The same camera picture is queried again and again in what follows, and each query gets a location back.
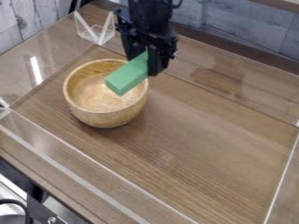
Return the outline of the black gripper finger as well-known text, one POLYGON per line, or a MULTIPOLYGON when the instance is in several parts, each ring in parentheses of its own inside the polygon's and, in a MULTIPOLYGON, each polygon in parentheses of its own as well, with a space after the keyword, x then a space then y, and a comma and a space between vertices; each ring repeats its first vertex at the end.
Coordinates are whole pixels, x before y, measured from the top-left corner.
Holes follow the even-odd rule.
POLYGON ((118 29, 126 50, 126 57, 128 60, 132 60, 146 51, 148 45, 148 32, 131 25, 122 25, 118 29))
POLYGON ((174 48, 170 44, 150 45, 147 54, 147 75, 156 76, 168 67, 170 60, 174 58, 174 48))

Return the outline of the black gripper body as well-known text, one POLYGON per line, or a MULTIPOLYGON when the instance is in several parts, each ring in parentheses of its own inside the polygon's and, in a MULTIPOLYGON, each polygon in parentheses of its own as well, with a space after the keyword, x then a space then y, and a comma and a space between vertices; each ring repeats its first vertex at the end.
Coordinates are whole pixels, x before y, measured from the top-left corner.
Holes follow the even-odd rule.
POLYGON ((131 25, 148 32, 148 45, 162 46, 170 44, 175 57, 178 48, 178 35, 175 34, 170 20, 174 10, 180 7, 174 0, 127 0, 127 7, 114 10, 116 15, 116 30, 122 25, 131 25))

